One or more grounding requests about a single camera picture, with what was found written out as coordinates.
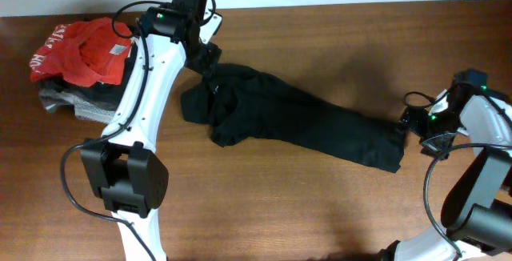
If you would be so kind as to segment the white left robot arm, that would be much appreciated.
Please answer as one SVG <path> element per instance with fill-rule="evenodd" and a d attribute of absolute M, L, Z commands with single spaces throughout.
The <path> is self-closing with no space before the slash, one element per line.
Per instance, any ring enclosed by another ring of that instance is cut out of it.
<path fill-rule="evenodd" d="M 134 67 L 113 119 L 80 147 L 95 197 L 117 223 L 128 260 L 165 260 L 158 209 L 169 172 L 156 155 L 159 124 L 178 73 L 212 71 L 221 51 L 211 42 L 222 25 L 214 10 L 180 13 L 151 7 L 138 20 Z"/>

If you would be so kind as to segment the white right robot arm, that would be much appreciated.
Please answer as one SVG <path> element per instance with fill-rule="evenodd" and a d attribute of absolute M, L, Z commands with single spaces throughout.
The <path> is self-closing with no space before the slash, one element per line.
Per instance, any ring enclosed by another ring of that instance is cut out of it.
<path fill-rule="evenodd" d="M 408 104 L 405 124 L 433 156 L 423 181 L 423 204 L 431 226 L 412 239 L 395 241 L 378 260 L 468 260 L 511 250 L 511 206 L 499 201 L 511 190 L 511 100 L 485 85 L 455 83 L 429 104 Z M 435 166 L 460 149 L 474 161 L 455 183 L 435 220 L 429 201 Z"/>

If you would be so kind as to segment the black t-shirt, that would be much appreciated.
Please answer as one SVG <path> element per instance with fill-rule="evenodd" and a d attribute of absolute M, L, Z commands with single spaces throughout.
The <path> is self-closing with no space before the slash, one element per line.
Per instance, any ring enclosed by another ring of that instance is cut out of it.
<path fill-rule="evenodd" d="M 249 66 L 217 65 L 182 93 L 181 107 L 187 122 L 211 126 L 220 147 L 276 139 L 390 173 L 404 155 L 399 123 L 336 106 Z"/>

